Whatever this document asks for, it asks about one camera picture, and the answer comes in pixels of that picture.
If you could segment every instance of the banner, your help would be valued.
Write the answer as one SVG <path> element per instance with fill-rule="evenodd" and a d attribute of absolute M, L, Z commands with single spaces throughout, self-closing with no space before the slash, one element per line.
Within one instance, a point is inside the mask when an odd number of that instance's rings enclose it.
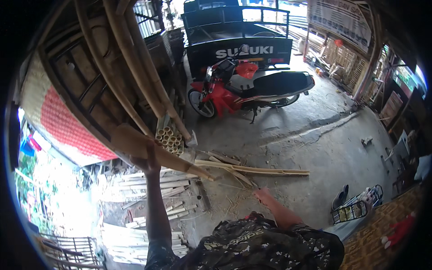
<path fill-rule="evenodd" d="M 345 0 L 309 0 L 308 22 L 368 52 L 372 32 L 359 7 Z"/>

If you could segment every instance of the blue object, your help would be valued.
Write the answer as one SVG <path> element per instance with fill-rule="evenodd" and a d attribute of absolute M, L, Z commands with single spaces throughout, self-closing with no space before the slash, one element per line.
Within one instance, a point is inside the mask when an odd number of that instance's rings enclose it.
<path fill-rule="evenodd" d="M 28 156 L 35 156 L 35 150 L 28 143 L 28 138 L 22 141 L 19 150 Z"/>

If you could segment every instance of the red lantern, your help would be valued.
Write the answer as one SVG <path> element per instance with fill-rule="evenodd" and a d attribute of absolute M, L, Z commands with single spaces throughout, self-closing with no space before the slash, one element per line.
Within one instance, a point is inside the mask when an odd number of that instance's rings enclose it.
<path fill-rule="evenodd" d="M 335 43 L 336 46 L 338 46 L 338 47 L 341 47 L 341 46 L 343 45 L 343 42 L 342 42 L 342 40 L 340 40 L 340 39 L 335 40 L 334 43 Z"/>

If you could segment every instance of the motorcycle front wheel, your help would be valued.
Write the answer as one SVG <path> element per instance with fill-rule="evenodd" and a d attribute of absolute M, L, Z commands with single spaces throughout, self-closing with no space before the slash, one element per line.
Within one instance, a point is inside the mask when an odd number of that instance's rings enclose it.
<path fill-rule="evenodd" d="M 187 93 L 187 98 L 192 105 L 192 108 L 201 116 L 206 118 L 212 118 L 216 114 L 215 106 L 211 100 L 203 103 L 200 101 L 201 92 L 195 89 L 189 90 Z"/>
<path fill-rule="evenodd" d="M 300 94 L 297 94 L 297 95 L 293 95 L 292 97 L 279 99 L 275 102 L 272 102 L 269 107 L 272 107 L 272 108 L 285 107 L 285 106 L 291 105 L 292 103 L 296 102 L 299 97 L 300 97 Z"/>

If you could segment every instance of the shoe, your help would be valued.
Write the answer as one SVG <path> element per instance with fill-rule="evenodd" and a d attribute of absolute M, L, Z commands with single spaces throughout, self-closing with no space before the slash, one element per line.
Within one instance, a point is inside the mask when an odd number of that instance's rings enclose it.
<path fill-rule="evenodd" d="M 342 203 L 342 197 L 343 197 L 343 192 L 340 192 L 334 199 L 333 202 L 331 203 L 331 209 L 334 211 L 336 209 L 338 209 L 343 203 Z"/>
<path fill-rule="evenodd" d="M 348 196 L 348 190 L 349 190 L 349 185 L 343 185 L 343 187 L 342 187 L 342 192 L 343 192 L 342 204 L 344 204 L 346 202 L 346 197 Z"/>

